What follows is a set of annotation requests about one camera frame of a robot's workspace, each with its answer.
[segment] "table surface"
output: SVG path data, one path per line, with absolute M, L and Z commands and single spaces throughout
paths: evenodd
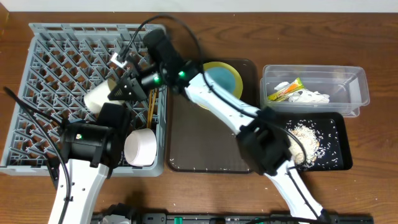
M 141 23 L 153 13 L 12 12 L 0 41 L 0 85 L 18 90 L 33 37 L 29 22 Z M 371 214 L 398 222 L 398 14 L 226 13 L 175 14 L 200 38 L 209 58 L 248 58 L 258 79 L 268 64 L 355 65 L 366 71 L 371 103 L 345 119 L 354 166 L 302 178 L 327 210 Z M 184 56 L 194 57 L 182 29 L 165 23 Z M 0 91 L 0 148 L 14 102 Z M 0 223 L 47 223 L 55 198 L 48 177 L 0 175 Z M 189 174 L 167 166 L 159 177 L 106 180 L 95 211 L 115 203 L 142 211 L 245 213 L 287 211 L 271 181 L 256 174 Z

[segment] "plastic dish rack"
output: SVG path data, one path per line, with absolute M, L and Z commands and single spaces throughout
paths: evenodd
M 24 74 L 18 96 L 29 105 L 51 114 L 59 121 L 84 119 L 95 121 L 83 102 L 84 94 L 107 78 L 119 80 L 135 68 L 118 68 L 110 62 L 111 54 L 118 52 L 131 39 L 139 24 L 29 24 L 34 33 L 30 43 Z M 132 51 L 139 56 L 139 65 L 149 61 L 143 36 L 162 25 L 148 24 L 139 32 Z M 149 167 L 132 167 L 123 158 L 113 176 L 155 177 L 164 169 L 166 132 L 166 87 L 159 89 L 156 99 L 157 155 Z M 126 102 L 132 111 L 135 129 L 146 127 L 144 113 L 148 102 Z M 56 144 L 60 144 L 57 127 L 39 114 L 34 115 L 43 124 Z M 0 163 L 0 172 L 9 175 L 49 175 L 45 161 L 54 157 L 52 149 L 41 132 L 19 106 L 15 106 L 7 135 L 6 147 Z

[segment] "clear plastic container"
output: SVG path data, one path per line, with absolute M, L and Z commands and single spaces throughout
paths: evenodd
M 345 117 L 359 115 L 359 107 L 370 102 L 366 74 L 361 67 L 329 65 L 266 65 L 262 71 L 261 108 L 270 106 L 280 112 L 339 112 Z M 306 89 L 330 95 L 329 103 L 274 102 L 268 95 L 281 82 L 300 78 Z

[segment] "yellow package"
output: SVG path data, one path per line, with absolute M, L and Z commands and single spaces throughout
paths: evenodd
M 287 87 L 277 91 L 268 96 L 268 100 L 271 101 L 284 101 L 289 97 L 290 93 L 294 93 L 295 91 L 304 89 L 304 85 L 301 82 L 300 78 L 296 78 L 294 82 L 289 84 Z

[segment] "white cup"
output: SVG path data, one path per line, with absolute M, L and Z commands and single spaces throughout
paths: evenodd
M 109 100 L 108 95 L 116 86 L 116 82 L 112 79 L 107 79 L 99 84 L 95 89 L 90 90 L 84 96 L 84 102 L 87 108 L 94 114 L 98 114 L 101 111 L 104 103 L 114 103 L 116 105 L 122 105 L 124 101 L 122 100 Z
M 149 128 L 133 131 L 124 142 L 124 157 L 132 166 L 152 165 L 156 151 L 156 136 Z

